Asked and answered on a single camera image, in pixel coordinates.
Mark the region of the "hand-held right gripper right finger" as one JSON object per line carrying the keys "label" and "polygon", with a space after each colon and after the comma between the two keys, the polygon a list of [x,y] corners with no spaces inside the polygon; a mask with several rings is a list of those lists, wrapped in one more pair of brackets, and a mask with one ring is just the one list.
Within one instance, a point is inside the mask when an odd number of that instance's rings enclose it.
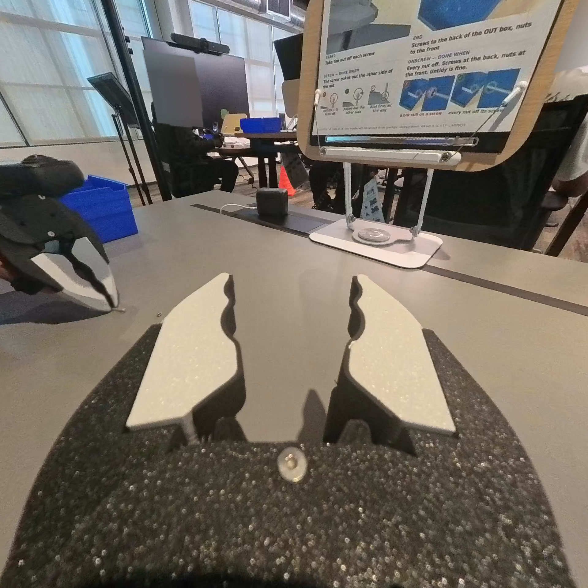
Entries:
{"label": "hand-held right gripper right finger", "polygon": [[349,342],[330,395],[323,441],[413,445],[410,432],[457,438],[419,321],[366,275],[352,278]]}

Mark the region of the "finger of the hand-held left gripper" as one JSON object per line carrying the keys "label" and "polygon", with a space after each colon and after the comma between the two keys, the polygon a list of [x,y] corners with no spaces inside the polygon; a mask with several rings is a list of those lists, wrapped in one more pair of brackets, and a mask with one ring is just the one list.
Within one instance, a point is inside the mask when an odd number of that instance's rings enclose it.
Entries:
{"label": "finger of the hand-held left gripper", "polygon": [[94,309],[85,306],[83,303],[77,301],[76,298],[70,296],[73,287],[76,287],[76,281],[73,272],[72,264],[69,259],[61,254],[41,253],[31,259],[32,263],[40,269],[42,273],[51,278],[59,286],[58,293],[69,302],[73,302],[85,308],[97,312],[110,312],[112,309]]}
{"label": "finger of the hand-held left gripper", "polygon": [[87,237],[77,239],[69,254],[76,281],[72,298],[94,309],[119,309],[119,292],[108,261]]}

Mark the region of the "blue plastic bin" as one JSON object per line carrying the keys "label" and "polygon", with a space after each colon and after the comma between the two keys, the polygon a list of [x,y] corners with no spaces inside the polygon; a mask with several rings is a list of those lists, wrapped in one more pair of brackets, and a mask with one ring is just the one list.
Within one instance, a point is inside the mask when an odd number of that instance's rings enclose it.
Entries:
{"label": "blue plastic bin", "polygon": [[138,233],[127,185],[117,180],[88,175],[83,186],[59,199],[85,220],[102,243]]}

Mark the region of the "instruction sheet on stand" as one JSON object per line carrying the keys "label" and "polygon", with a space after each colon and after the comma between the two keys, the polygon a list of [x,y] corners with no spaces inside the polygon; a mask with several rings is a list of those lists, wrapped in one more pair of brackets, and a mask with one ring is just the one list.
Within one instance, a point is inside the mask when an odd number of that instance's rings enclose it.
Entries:
{"label": "instruction sheet on stand", "polygon": [[[424,266],[442,245],[442,239],[422,232],[422,222],[435,170],[477,172],[492,168],[512,155],[528,138],[553,77],[555,65],[576,12],[578,1],[562,1],[539,62],[508,133],[472,135],[334,136],[313,132],[320,99],[318,72],[325,1],[309,1],[303,32],[302,66],[298,97],[298,144],[315,162],[342,162],[344,215],[329,228],[311,233],[311,240],[399,268]],[[425,169],[423,201],[411,228],[362,220],[352,212],[351,165],[390,169]]]}

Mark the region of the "black tilted panel stand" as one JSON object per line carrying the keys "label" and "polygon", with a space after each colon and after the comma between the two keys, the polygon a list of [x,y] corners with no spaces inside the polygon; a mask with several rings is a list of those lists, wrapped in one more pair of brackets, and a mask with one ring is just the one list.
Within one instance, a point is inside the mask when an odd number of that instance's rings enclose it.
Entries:
{"label": "black tilted panel stand", "polygon": [[128,91],[112,72],[89,77],[87,81],[114,111],[112,120],[139,199],[143,206],[151,205],[151,192],[130,132],[131,128],[139,129],[139,122]]}

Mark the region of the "printed paper tag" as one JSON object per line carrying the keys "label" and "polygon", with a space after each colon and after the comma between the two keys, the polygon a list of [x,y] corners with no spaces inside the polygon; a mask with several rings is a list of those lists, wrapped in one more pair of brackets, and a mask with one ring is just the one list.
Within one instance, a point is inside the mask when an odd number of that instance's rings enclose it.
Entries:
{"label": "printed paper tag", "polygon": [[364,185],[360,218],[366,221],[385,223],[382,203],[379,198],[378,184],[375,177],[371,178]]}

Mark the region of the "black charger cube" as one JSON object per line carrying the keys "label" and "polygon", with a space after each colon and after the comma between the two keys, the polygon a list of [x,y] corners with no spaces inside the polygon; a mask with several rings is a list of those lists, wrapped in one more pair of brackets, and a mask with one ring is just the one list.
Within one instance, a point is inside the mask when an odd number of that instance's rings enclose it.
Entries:
{"label": "black charger cube", "polygon": [[289,194],[280,187],[261,187],[256,191],[256,212],[259,217],[283,218],[289,212]]}

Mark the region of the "black mesh office chair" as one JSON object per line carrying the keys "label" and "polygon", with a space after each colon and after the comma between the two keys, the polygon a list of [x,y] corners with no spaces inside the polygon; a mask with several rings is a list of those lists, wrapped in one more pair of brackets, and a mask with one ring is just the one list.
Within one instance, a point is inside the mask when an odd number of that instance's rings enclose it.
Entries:
{"label": "black mesh office chair", "polygon": [[501,164],[435,170],[422,231],[530,251],[548,220],[548,188],[586,114],[587,95],[549,102],[523,146]]}

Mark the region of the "wooden desk with black legs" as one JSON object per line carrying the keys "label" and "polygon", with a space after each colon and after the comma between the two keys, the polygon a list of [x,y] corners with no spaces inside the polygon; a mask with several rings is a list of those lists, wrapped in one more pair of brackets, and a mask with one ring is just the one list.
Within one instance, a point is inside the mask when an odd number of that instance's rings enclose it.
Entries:
{"label": "wooden desk with black legs", "polygon": [[220,156],[237,159],[256,159],[259,187],[278,187],[280,165],[278,158],[284,153],[301,154],[296,131],[281,130],[271,134],[237,133],[225,136],[225,139],[247,140],[243,142],[224,143],[216,151]]}

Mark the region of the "blue bin on desk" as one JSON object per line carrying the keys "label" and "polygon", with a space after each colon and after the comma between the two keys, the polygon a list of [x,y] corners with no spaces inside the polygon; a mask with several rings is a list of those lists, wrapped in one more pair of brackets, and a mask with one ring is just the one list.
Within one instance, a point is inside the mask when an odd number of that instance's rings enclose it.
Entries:
{"label": "blue bin on desk", "polygon": [[282,130],[279,117],[241,118],[240,129],[244,134],[276,134]]}

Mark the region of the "grey desk with dark legs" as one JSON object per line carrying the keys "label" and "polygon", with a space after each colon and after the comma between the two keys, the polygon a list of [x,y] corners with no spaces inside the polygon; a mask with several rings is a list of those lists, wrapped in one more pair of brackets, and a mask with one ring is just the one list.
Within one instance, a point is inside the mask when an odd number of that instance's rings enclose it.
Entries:
{"label": "grey desk with dark legs", "polygon": [[545,254],[587,262],[587,193],[570,208]]}

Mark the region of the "large black monitor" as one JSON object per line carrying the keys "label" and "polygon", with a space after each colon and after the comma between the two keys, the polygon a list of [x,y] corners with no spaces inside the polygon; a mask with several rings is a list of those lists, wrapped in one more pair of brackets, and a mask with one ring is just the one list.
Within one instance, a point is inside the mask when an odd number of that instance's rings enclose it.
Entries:
{"label": "large black monitor", "polygon": [[196,53],[146,37],[141,40],[159,123],[220,130],[227,114],[249,116],[243,58]]}

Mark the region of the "black webcam bar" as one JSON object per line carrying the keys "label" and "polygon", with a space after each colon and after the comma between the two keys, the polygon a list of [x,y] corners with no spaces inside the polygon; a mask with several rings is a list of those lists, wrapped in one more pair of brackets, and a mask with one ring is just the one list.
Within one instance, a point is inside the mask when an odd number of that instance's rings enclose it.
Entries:
{"label": "black webcam bar", "polygon": [[207,40],[206,38],[194,38],[180,33],[171,33],[171,41],[168,42],[168,45],[190,50],[196,54],[220,56],[230,53],[230,48],[227,45]]}

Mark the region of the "black angled monitor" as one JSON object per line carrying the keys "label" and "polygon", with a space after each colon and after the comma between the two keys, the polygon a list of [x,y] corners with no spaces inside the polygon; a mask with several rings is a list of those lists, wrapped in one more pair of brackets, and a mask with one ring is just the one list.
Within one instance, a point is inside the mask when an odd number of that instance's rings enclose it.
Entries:
{"label": "black angled monitor", "polygon": [[303,33],[287,36],[273,42],[284,81],[300,78],[303,52]]}

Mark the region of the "printed instruction sheet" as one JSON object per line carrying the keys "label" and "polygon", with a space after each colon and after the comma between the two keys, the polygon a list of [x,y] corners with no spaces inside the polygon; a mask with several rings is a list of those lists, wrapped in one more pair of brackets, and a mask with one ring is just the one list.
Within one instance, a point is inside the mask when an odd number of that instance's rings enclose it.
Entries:
{"label": "printed instruction sheet", "polygon": [[313,132],[510,132],[561,5],[325,1]]}

